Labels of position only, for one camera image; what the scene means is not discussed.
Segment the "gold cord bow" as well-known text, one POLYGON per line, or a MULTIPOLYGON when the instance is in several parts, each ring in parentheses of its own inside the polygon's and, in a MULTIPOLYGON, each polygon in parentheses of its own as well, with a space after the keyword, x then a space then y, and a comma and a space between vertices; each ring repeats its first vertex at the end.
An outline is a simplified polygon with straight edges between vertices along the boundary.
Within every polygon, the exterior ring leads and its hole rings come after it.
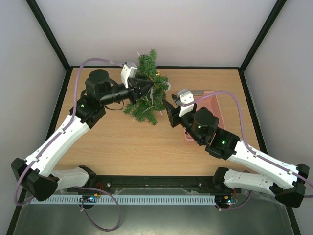
POLYGON ((161 92, 161 86, 160 86, 160 82, 161 82, 161 75, 158 73, 154 76, 149 75, 148 78, 153 81, 154 85, 153 85, 153 93, 154 94, 158 94, 161 92))

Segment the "pink plastic basket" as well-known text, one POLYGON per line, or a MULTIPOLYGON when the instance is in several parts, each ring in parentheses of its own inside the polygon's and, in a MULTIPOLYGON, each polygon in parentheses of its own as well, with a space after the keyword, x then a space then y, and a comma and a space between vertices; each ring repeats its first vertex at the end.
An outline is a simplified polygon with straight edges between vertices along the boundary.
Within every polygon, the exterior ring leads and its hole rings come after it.
POLYGON ((184 128, 184 137, 188 142, 211 142, 217 130, 224 127, 217 96, 210 91, 193 93, 195 103, 194 112, 190 114, 190 127, 184 128))

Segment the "white ball ornament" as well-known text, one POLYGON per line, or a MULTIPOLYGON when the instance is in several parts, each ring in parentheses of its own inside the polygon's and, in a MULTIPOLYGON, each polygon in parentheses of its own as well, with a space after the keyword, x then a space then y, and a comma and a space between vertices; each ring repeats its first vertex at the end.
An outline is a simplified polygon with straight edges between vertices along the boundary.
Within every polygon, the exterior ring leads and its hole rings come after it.
POLYGON ((166 82, 166 84, 167 84, 167 90, 166 91, 169 91, 171 89, 171 84, 170 84, 170 82, 166 82))

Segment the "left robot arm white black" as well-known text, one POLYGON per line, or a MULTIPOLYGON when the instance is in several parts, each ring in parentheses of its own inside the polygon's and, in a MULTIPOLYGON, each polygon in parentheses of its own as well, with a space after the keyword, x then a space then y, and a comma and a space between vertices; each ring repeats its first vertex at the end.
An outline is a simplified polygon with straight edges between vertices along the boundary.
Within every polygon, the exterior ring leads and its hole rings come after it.
POLYGON ((54 167, 69 148, 105 115, 105 107, 128 99, 135 104, 154 85, 151 80, 134 77, 117 84, 106 70, 89 74, 76 107, 71 108, 61 126, 25 160, 16 158, 11 168, 18 184, 38 201, 44 201, 56 191, 89 186, 96 174, 86 166, 71 170, 54 167))

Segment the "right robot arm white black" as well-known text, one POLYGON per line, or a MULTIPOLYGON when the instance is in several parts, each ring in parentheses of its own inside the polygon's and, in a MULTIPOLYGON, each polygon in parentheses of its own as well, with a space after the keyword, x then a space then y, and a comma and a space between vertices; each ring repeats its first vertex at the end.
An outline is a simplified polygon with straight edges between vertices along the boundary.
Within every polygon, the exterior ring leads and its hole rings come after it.
POLYGON ((220 167, 213 186, 223 192, 227 188, 241 188, 273 196, 285 206, 298 208, 306 198, 305 180, 310 168, 293 165, 271 157, 250 146, 239 136, 218 127, 219 119, 206 107, 197 109, 193 95, 187 92, 172 96, 177 107, 163 100, 172 127, 181 125, 185 132, 211 156, 244 165, 254 174, 220 167))

